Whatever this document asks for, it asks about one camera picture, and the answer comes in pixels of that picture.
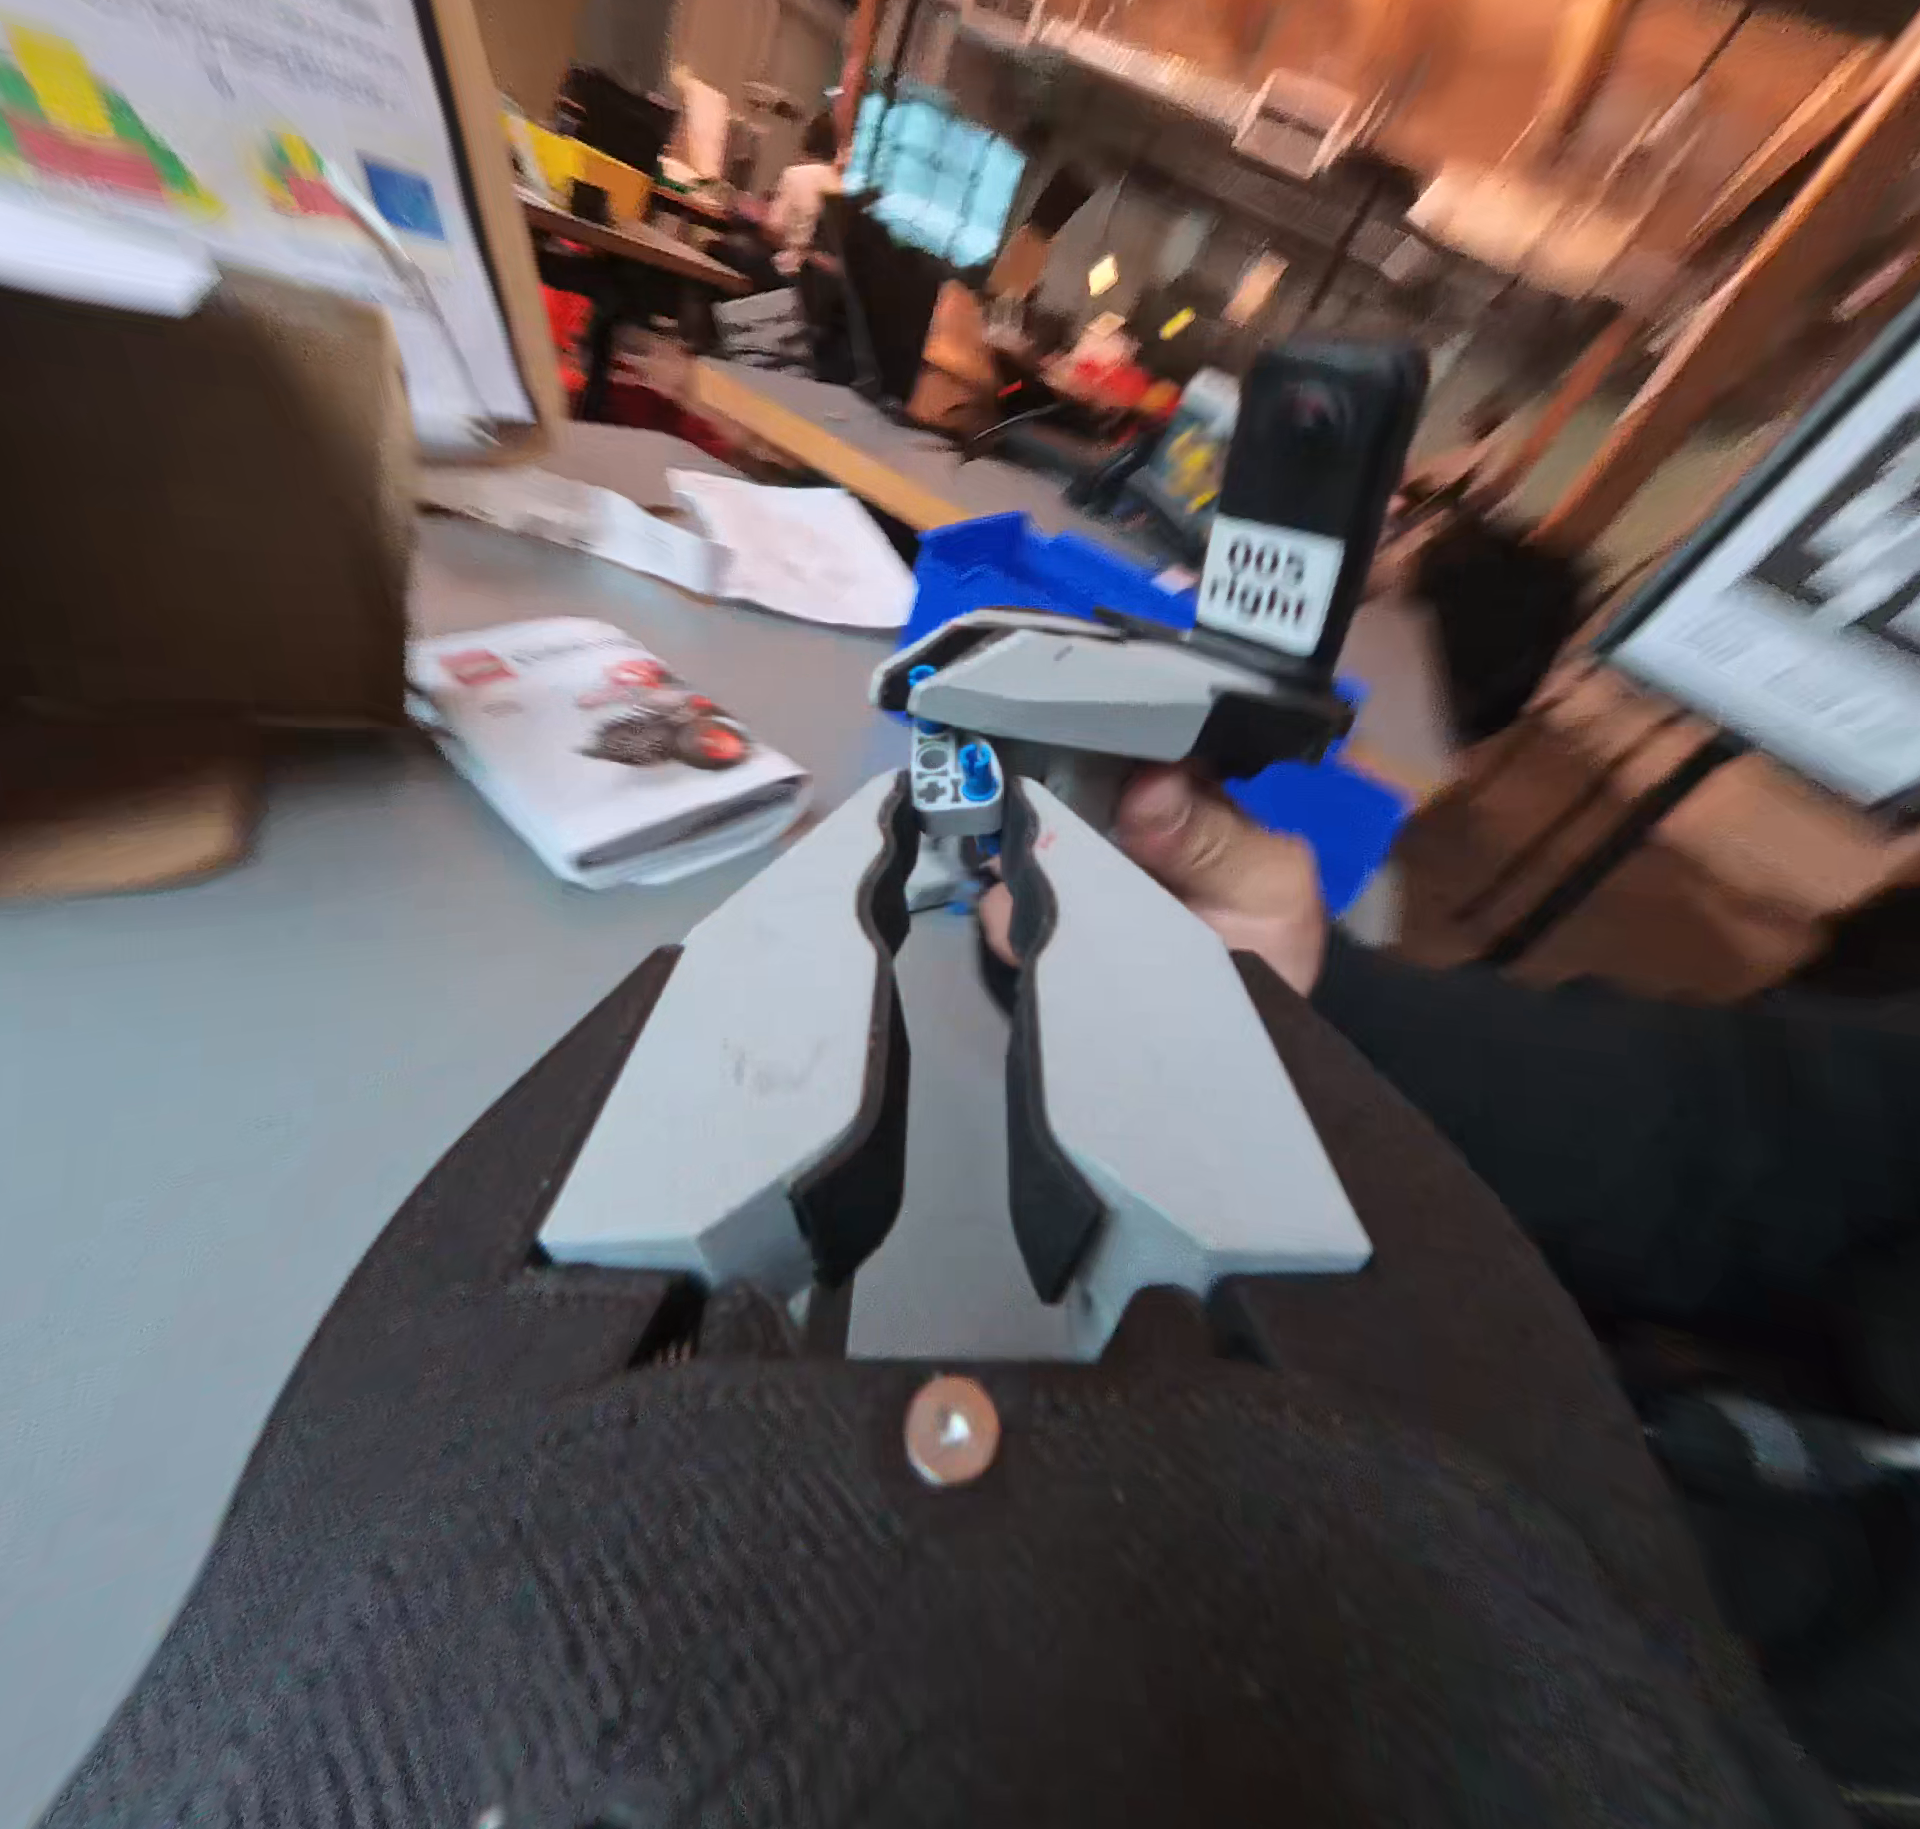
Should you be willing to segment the black and white framed poster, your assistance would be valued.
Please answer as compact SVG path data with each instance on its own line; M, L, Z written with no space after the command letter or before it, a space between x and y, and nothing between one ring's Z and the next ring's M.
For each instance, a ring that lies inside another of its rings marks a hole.
M1595 662L1898 827L1917 801L1917 304L1599 635Z

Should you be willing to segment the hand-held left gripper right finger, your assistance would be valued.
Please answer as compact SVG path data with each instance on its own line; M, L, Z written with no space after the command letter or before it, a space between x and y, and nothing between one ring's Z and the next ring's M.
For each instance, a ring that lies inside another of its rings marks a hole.
M1208 1297L1374 1256L1249 978L1045 786L1015 780L1003 885L1014 1238L1045 1305Z

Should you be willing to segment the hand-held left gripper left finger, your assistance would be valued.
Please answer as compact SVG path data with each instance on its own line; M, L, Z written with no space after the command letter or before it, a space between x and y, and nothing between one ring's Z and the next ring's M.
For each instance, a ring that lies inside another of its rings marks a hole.
M539 1226L556 1266L849 1285L902 1204L905 773L699 923Z

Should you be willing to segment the brown cardboard backing board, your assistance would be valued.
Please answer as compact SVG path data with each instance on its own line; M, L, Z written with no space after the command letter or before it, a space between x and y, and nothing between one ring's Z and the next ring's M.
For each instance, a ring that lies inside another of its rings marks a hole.
M413 0L413 7L435 68L466 216L532 409L524 420L490 417L492 442L487 449L506 466L534 464L562 442L565 403L535 248L512 173L506 113L470 0Z

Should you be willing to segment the grey plastic building beam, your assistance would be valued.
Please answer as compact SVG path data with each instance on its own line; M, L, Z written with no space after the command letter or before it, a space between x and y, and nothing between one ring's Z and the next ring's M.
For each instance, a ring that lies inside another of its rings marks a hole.
M931 839L997 837L1005 818L1005 792L998 801L973 805L957 792L955 751L963 740L985 740L948 726L914 724L914 755L911 765L911 803L914 820Z

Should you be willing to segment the grey table with wooden edge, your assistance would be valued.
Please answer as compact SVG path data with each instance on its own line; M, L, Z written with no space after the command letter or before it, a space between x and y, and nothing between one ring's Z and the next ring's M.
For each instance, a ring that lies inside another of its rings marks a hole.
M953 495L952 474L852 391L715 358L689 362L687 388L707 420L743 445L844 488L908 528L990 513L976 499Z

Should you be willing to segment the printed instruction sheet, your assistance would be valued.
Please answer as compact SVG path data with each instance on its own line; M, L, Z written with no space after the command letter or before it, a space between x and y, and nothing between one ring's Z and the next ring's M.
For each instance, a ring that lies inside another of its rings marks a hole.
M1 0L1 193L5 287L285 281L388 317L428 453L532 413L413 0Z

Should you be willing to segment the dark cardboard set box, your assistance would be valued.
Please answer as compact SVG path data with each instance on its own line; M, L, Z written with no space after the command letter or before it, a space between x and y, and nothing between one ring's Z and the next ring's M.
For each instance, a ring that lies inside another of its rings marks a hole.
M238 866L285 740L400 731L417 437L389 318L227 276L3 291L1 897Z

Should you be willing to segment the person's right hand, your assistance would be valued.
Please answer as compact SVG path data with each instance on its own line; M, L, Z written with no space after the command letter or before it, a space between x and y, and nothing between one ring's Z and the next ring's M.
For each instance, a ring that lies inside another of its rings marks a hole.
M1111 842L1229 951L1259 958L1295 996L1313 996L1331 919L1303 839L1259 829L1219 786L1168 765L1142 766L1123 786Z

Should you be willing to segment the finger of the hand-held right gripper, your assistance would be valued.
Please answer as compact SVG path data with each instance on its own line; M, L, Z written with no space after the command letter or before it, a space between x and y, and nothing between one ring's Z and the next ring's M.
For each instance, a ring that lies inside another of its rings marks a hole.
M1270 679L1179 637L1124 641L1019 631L945 665L905 715L1052 750L1179 763L1224 702L1277 702Z
M1029 607L970 610L960 617L948 617L925 633L913 635L886 654L870 675L870 707L879 711L908 711L914 688L911 675L916 667L935 673L955 664L976 646L1009 633L1037 631L1124 641L1139 637L1152 629L1154 624L1145 618L1115 613L1069 617Z

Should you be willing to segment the blue plastic bin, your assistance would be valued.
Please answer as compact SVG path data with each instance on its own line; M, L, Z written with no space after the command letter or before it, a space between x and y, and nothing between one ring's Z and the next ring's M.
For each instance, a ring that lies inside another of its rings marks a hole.
M1187 631L1196 617L1185 571L1137 567L1104 544L1043 533L1025 513L960 521L918 536L914 605L897 649L947 621L985 607L1092 618L1099 610L1150 618ZM1351 765L1351 742L1333 742L1316 763L1283 761L1249 780L1229 780L1229 797L1277 833L1295 833L1320 862L1322 897L1348 913L1384 870L1409 813L1409 797Z

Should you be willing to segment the white paper sheet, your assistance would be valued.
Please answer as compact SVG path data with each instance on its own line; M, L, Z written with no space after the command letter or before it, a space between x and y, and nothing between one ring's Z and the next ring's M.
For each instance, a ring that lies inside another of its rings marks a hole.
M542 469L428 469L417 505L562 546L675 588L728 593L728 555L678 521Z
M708 597L854 633L905 625L914 576L850 492L692 469L670 469L667 485L707 544Z

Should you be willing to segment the person's right forearm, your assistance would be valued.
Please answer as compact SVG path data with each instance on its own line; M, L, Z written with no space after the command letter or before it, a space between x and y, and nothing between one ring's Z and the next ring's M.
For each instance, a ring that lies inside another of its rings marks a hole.
M1329 937L1310 1004L1587 1308L1825 1336L1915 1378L1915 999L1734 1004L1430 971Z

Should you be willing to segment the stack of instruction booklets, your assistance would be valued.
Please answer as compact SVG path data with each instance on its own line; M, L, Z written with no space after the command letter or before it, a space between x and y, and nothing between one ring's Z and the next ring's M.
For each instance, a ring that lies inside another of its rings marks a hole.
M570 887L703 876L777 843L807 812L796 761L611 624L420 637L404 677L438 755Z

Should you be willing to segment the yellow plastic crate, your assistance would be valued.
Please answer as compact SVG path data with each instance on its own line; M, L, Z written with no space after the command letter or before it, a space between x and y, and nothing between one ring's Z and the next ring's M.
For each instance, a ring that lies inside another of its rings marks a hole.
M556 134L515 108L500 113L523 200L626 232L647 216L654 180L579 137Z

